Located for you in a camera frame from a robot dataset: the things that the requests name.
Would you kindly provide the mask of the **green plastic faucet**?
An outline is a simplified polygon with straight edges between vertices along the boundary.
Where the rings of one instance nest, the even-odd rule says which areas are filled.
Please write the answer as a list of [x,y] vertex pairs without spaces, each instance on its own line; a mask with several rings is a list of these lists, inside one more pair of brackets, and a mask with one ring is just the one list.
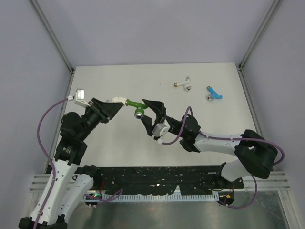
[[148,106],[143,103],[131,101],[129,99],[126,100],[125,105],[135,108],[134,116],[136,119],[142,119],[145,116],[144,110],[148,108]]

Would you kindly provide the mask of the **white plastic elbow fitting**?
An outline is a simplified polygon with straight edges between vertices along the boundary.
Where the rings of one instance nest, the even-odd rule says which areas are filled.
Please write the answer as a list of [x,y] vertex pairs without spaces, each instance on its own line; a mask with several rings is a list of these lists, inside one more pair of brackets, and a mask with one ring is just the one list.
[[126,104],[126,98],[124,97],[120,97],[120,96],[117,96],[117,97],[113,97],[111,99],[107,99],[106,102],[107,103],[123,103],[123,105]]

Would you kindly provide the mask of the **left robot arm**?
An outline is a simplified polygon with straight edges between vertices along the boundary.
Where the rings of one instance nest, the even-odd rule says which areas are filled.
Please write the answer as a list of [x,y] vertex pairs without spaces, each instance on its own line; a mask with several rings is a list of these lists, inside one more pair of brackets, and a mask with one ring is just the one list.
[[109,122],[124,106],[122,102],[106,103],[92,98],[85,105],[85,113],[66,113],[61,119],[61,140],[54,158],[48,158],[51,175],[34,211],[21,218],[20,229],[65,229],[68,219],[79,201],[89,190],[102,184],[95,166],[85,166],[76,183],[67,188],[87,149],[86,137],[100,123]]

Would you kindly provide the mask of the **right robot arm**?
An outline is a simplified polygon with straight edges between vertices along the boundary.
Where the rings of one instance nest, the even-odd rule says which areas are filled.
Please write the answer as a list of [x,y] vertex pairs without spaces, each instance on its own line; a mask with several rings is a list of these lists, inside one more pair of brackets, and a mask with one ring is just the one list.
[[201,130],[190,107],[181,120],[176,120],[166,114],[164,103],[146,99],[143,103],[156,114],[156,119],[145,115],[141,121],[147,134],[159,144],[169,146],[179,142],[188,152],[216,152],[236,157],[235,161],[220,165],[215,176],[219,187],[226,188],[246,176],[269,178],[279,147],[255,131],[246,129],[239,135],[211,135]]

